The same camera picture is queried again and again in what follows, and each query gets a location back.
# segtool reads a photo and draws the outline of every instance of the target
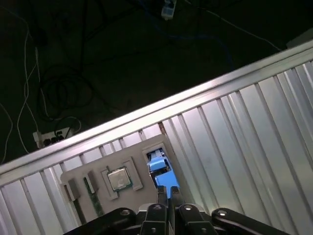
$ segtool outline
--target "electrical outlet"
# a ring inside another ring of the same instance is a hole
[[[73,136],[73,132],[72,130],[70,130],[69,127],[57,130],[55,133],[54,131],[45,134],[42,134],[41,132],[34,132],[33,137],[37,147],[38,148],[47,147],[49,145],[64,140],[65,137],[69,138]]]

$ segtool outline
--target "black cable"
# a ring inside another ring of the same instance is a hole
[[[54,110],[48,115],[45,113],[42,91],[46,105]],[[45,121],[56,121],[63,118],[66,111],[86,107],[95,98],[102,101],[108,113],[112,114],[112,110],[119,110],[110,105],[78,70],[56,64],[49,67],[41,76],[37,94],[37,112]]]
[[[133,13],[135,13],[138,10],[137,7],[132,7],[116,16],[110,17],[108,19],[107,24],[100,24],[97,28],[95,28],[93,31],[89,32],[86,36],[85,36],[85,42],[90,41],[92,38],[94,38],[98,33],[100,33],[102,30],[104,30],[108,25],[113,24],[127,16],[132,15]]]

